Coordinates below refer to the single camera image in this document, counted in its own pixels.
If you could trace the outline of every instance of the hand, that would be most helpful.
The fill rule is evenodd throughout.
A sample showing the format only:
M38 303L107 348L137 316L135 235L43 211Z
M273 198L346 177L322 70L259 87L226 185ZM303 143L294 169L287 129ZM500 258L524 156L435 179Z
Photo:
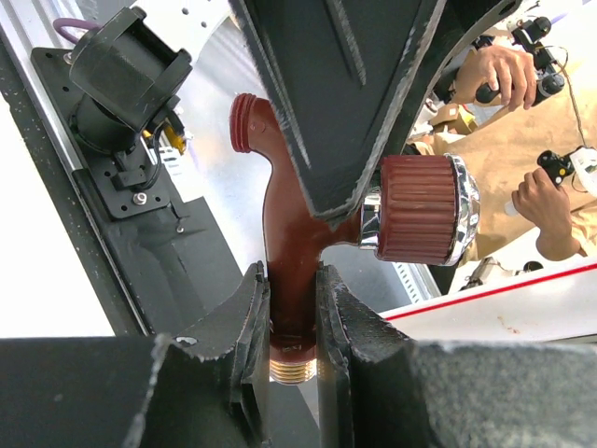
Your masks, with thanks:
M503 105L509 105L510 110L533 105L537 85L533 55L492 45L480 49L476 57L479 74L493 91L500 89Z
M524 182L512 193L512 202L544 237L569 238L572 234L568 195L564 189L553 185L543 168L524 175Z

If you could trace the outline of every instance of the red faucet body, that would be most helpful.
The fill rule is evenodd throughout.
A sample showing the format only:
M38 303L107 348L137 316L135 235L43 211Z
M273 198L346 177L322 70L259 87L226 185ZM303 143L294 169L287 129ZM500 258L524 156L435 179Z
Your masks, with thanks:
M271 285L271 359L303 363L315 358L315 276L321 253L337 244L357 245L360 214L334 231L315 219L300 189L270 102L239 95L230 112L232 146L256 152L271 164L263 204L263 233Z

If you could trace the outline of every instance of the cable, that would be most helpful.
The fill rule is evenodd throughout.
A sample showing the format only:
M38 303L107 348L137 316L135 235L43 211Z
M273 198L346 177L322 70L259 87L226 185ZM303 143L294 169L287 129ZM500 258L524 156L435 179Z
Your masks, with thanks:
M56 19L52 26L56 33L61 35L64 39L68 40L72 44L76 44L78 42L78 38L74 35L71 35L67 32L64 28L78 28L80 30L95 30L100 26L97 23L93 23L92 21L81 21L79 19L71 19L67 17L61 17Z
M576 126L578 128L578 133L580 134L580 139L582 140L582 144L584 147L587 146L587 140L585 139L585 133L582 129L582 119L580 117L580 112L578 111L578 104L576 103L576 97L575 97L575 93L574 90L572 88L572 81L570 80L570 76L568 75L568 72L566 71L566 65L568 65L568 50L565 49L564 47L553 47L553 48L558 48L558 49L563 49L566 53L566 60L563 64L561 64L559 61L556 61L556 64L560 67L560 73L563 74L563 76L566 78L566 82L568 83L568 91L570 92L570 99L572 100L572 107L575 111L575 117L576 117ZM579 189L576 186L576 173L574 173L572 175L572 182L571 182L571 186L572 189L578 193L588 193L588 191L586 190L582 190Z
M151 174L151 177L149 177L149 179L145 182L145 184L141 184L139 186L140 190L146 190L146 189L150 189L152 188L154 185L156 185L156 182L158 181L158 178L160 177L160 173L161 173L161 156L160 156L160 136L161 136L161 131L163 129L163 124L161 124L160 126L158 126L156 128L156 130L153 132L153 135L151 136L151 140L152 140L152 149L154 154L156 155L156 166L153 169L153 173Z
M491 263L485 263L485 266L497 266L498 268L500 268L502 271L504 271L505 273L508 272L508 269L506 269L504 266L502 266L502 264L499 261L492 261Z
M563 63L563 68L566 68L566 66L568 66L568 58L570 57L570 53L568 52L568 49L565 49L564 47L560 47L559 45L547 45L546 47L542 47L543 49L560 49L564 52L564 54L566 55L566 60ZM558 74L560 74L562 72L562 66L560 65L560 72L558 72Z
M576 103L576 97L574 90L572 89L572 82L570 77L568 76L568 72L566 71L566 67L562 65L560 62L556 61L556 64L562 70L563 77L566 78L566 82L568 83L568 90L570 91L570 99L572 100L572 107L575 110L576 116L576 126L578 128L578 133L580 134L580 139L582 140L583 147L587 146L587 140L585 139L585 133L582 130L582 119L580 118L580 112L578 111L578 104Z

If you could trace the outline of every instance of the white table surface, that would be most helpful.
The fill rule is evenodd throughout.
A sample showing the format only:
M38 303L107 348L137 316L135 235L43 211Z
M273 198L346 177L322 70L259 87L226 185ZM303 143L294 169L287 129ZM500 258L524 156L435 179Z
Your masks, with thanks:
M0 191L5 193L0 212L0 338L114 336L1 98L0 122L5 155L0 175Z

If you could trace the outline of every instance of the black mounting plate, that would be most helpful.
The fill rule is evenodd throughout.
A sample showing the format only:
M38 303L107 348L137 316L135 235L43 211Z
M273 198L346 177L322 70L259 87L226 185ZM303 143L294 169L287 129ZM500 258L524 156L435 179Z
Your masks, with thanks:
M116 161L90 149L73 134L69 124L70 118L76 105L83 98L84 92L70 80L71 66L64 59L64 55L68 52L66 49L36 48L31 52L31 60L78 157L85 168L90 171L95 188L97 188L107 212L113 219L125 219L166 207L170 203L170 193L163 180L163 177L168 175L165 170L160 173L156 184L151 189L144 191L147 195L146 203L137 205L132 201L134 191L116 189L113 184L112 178L118 171ZM125 157L126 164L130 167L143 169L151 165L146 149L141 142L138 142L132 153ZM139 174L141 177L145 177L142 170L139 170Z

